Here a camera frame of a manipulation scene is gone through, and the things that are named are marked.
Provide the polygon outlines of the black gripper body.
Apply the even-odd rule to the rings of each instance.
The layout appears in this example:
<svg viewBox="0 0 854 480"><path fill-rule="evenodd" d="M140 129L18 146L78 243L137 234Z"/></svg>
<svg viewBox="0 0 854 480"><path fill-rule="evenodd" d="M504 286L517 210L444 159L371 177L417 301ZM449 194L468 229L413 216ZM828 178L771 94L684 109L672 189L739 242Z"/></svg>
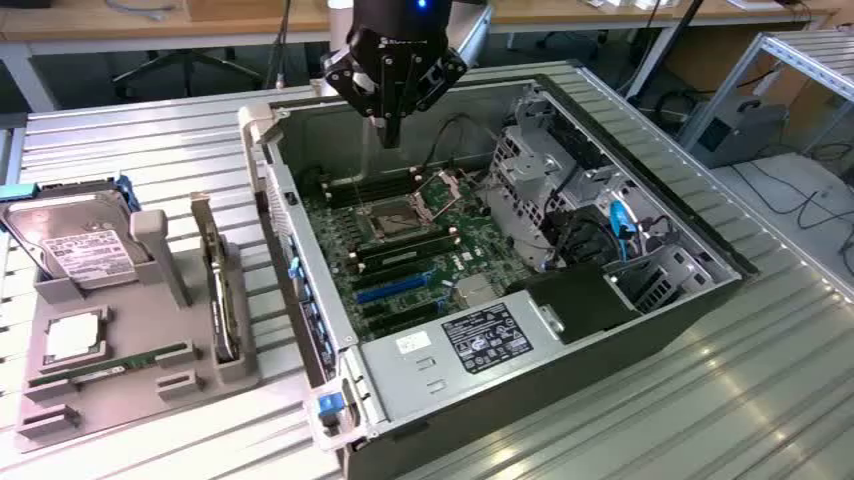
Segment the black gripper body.
<svg viewBox="0 0 854 480"><path fill-rule="evenodd" d="M449 47L448 1L356 1L347 46L369 78L381 84L384 109L393 104L395 62L408 53L435 59Z"/></svg>

